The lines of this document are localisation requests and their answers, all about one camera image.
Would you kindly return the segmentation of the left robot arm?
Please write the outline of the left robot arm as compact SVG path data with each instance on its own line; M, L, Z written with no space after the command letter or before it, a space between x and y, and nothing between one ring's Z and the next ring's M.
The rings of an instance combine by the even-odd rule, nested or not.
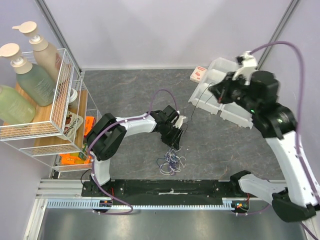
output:
M131 117L104 114L85 138L91 174L81 195L104 197L110 192L112 158L142 157L145 163L165 148L178 151L187 119L171 105Z

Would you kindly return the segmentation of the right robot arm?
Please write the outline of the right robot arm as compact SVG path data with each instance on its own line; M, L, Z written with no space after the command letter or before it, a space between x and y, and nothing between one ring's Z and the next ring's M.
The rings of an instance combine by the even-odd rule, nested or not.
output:
M295 145L297 121L293 112L278 102L279 81L273 73L264 70L255 71L248 85L244 77L233 79L234 75L228 72L208 91L220 104L235 103L252 115L254 127L276 156L285 183L271 183L243 170L230 177L230 193L235 197L246 193L262 199L286 223L316 216L320 201L311 187L316 179L306 173L310 167L299 159L303 150Z

